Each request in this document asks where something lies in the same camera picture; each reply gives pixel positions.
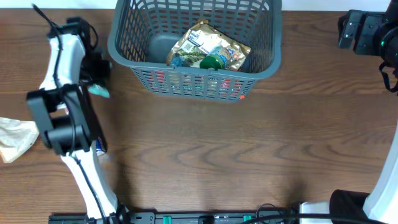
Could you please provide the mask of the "teal snack packet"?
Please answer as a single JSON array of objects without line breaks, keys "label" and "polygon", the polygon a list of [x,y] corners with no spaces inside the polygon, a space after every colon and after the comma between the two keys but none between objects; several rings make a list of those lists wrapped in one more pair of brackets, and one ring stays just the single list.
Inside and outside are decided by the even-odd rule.
[{"label": "teal snack packet", "polygon": [[102,96],[103,98],[109,98],[109,91],[100,85],[93,84],[88,87],[88,91],[94,95]]}]

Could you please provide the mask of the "grey plastic slotted basket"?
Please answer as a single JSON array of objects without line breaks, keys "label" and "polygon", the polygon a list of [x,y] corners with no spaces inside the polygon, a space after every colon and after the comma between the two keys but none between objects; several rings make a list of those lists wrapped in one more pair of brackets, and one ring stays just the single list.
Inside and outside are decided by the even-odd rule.
[{"label": "grey plastic slotted basket", "polygon": [[[180,60],[167,65],[172,47],[199,19],[251,49],[238,71],[193,68]],[[281,0],[119,0],[108,51],[151,92],[237,101],[278,71],[281,43]]]}]

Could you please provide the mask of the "Kleenex tissue multipack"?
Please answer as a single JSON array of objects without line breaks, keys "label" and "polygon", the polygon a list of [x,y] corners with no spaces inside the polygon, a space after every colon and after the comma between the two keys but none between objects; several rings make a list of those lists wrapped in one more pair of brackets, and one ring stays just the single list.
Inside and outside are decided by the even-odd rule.
[{"label": "Kleenex tissue multipack", "polygon": [[105,149],[105,146],[103,145],[103,142],[100,138],[98,138],[95,142],[95,148],[96,148],[96,154],[98,156],[106,154],[107,150]]}]

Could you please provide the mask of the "orange spaghetti packet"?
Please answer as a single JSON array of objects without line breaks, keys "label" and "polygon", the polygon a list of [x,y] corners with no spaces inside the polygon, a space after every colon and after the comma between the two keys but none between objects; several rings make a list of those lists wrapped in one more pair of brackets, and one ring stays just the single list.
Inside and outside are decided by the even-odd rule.
[{"label": "orange spaghetti packet", "polygon": [[255,84],[254,81],[174,72],[144,72],[139,79],[154,93],[227,101],[244,99]]}]

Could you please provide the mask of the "gold foil food pouch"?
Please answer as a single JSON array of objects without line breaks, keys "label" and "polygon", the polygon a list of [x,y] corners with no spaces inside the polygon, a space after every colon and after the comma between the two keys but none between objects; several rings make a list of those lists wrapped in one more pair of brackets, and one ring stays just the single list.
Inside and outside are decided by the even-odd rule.
[{"label": "gold foil food pouch", "polygon": [[210,26],[207,20],[199,20],[172,47],[166,64],[200,68],[200,62],[218,46],[227,48],[231,54],[227,67],[219,70],[238,71],[251,53],[250,47]]}]

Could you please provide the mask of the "green lid jar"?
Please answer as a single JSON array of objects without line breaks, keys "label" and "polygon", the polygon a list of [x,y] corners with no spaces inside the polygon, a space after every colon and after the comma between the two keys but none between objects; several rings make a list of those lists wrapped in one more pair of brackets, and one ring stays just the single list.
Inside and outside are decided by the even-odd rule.
[{"label": "green lid jar", "polygon": [[227,48],[215,47],[201,62],[200,68],[225,69],[231,59],[231,54]]}]

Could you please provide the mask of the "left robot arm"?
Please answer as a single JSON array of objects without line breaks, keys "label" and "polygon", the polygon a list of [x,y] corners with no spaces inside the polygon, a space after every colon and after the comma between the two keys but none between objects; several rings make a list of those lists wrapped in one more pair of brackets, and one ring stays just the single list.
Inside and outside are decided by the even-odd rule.
[{"label": "left robot arm", "polygon": [[44,145],[69,168],[86,205],[82,223],[130,223],[129,210],[105,179],[98,153],[108,145],[93,109],[90,90],[107,97],[105,88],[112,64],[98,46],[95,28],[81,17],[64,25],[50,20],[50,59],[38,90],[27,94],[27,105]]}]

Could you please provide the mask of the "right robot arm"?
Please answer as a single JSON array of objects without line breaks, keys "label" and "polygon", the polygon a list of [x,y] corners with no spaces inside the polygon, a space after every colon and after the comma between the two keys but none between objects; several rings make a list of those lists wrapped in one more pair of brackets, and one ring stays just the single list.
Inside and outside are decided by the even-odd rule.
[{"label": "right robot arm", "polygon": [[295,114],[299,133],[320,175],[310,189],[332,189],[330,198],[304,202],[304,223],[336,223],[354,216],[397,222],[397,13],[347,12],[338,22],[335,50],[315,56],[314,83],[327,97]]}]

